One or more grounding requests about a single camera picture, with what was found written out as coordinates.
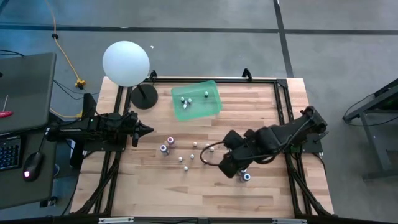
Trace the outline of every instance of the lamp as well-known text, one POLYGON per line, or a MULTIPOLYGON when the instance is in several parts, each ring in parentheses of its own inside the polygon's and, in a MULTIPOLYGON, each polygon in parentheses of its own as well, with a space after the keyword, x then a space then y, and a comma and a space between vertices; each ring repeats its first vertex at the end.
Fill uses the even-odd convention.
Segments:
POLYGON ((155 87, 142 83, 149 73, 149 58, 139 45, 119 41, 110 45, 102 58, 109 79, 119 86, 137 86, 131 92, 131 102, 139 109, 149 109, 157 102, 155 87))

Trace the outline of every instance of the gray floor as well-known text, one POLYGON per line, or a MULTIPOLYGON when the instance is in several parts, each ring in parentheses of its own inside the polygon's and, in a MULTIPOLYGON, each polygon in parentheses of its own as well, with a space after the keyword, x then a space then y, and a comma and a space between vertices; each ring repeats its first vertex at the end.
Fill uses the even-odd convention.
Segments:
MULTIPOLYGON (((398 29, 394 0, 280 0, 286 29, 398 29)), ((59 24, 131 27, 277 28, 272 0, 69 0, 50 1, 59 24)), ((51 24, 43 0, 12 0, 0 13, 3 24, 51 24)), ((0 49, 24 54, 58 53, 55 79, 72 87, 75 77, 56 48, 50 31, 1 30, 0 49)), ((99 91, 102 54, 115 41, 130 40, 149 55, 159 75, 237 77, 244 67, 255 77, 286 77, 278 34, 176 32, 59 32, 88 92, 99 91)), ((287 35, 294 77, 305 80, 308 98, 328 122, 323 140, 328 184, 335 213, 341 217, 397 222, 398 180, 363 182, 379 169, 362 128, 345 125, 347 107, 397 78, 398 35, 287 35)), ((80 112, 75 101, 53 89, 52 107, 80 112)), ((387 124, 393 128, 396 123, 387 124)), ((0 210, 0 219, 59 215, 74 182, 59 179, 57 208, 37 204, 0 210), (21 215, 21 209, 30 212, 21 215)))

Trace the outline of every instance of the black mouse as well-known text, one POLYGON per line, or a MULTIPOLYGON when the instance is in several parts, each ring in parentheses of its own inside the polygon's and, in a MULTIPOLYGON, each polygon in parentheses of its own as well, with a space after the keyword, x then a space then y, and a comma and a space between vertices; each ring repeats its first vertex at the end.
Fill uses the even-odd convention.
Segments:
POLYGON ((25 161, 23 176, 25 181, 34 181, 40 174, 44 155, 35 152, 32 153, 25 161))

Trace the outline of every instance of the wooden table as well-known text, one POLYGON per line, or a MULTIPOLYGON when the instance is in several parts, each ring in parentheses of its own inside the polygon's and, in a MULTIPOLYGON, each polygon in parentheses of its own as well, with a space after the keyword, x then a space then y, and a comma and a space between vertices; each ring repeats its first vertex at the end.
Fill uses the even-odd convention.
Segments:
MULTIPOLYGON (((308 106, 304 82, 301 78, 287 79, 295 118, 308 106)), ((216 116, 177 121, 170 89, 184 83, 156 83, 157 104, 149 110, 139 110, 139 119, 155 129, 143 136, 138 147, 127 140, 122 153, 118 181, 114 195, 112 216, 150 217, 293 217, 287 168, 284 156, 277 156, 266 165, 253 162, 248 168, 251 180, 240 183, 229 179, 217 168, 201 163, 199 153, 206 143, 224 138, 231 130, 243 134, 247 129, 279 124, 275 94, 270 84, 218 83, 223 109, 216 116), (173 136, 177 147, 164 156, 159 147, 173 136), (192 142, 198 143, 193 148, 192 142)), ((104 78, 97 110, 113 112, 118 87, 104 78)), ((121 100, 124 108, 126 88, 121 100)), ((209 161, 220 161, 226 152, 216 147, 206 153, 209 161)), ((78 210, 88 200, 100 181, 104 152, 95 152, 84 160, 71 211, 78 210)), ((319 202, 333 212, 328 184, 321 162, 311 154, 302 157, 307 184, 319 202)), ((301 190, 297 191, 300 208, 304 211, 301 190)), ((108 190, 104 191, 103 206, 108 190)))

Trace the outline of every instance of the translucent green tray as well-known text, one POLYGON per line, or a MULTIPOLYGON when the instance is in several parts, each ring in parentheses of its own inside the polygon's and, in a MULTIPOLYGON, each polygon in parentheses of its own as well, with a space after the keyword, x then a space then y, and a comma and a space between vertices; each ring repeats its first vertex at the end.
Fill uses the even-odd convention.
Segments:
POLYGON ((175 116, 179 121, 218 114, 223 107, 216 82, 213 80, 172 88, 172 98, 175 116), (192 103, 187 104, 185 109, 181 97, 185 100, 192 99, 192 103))

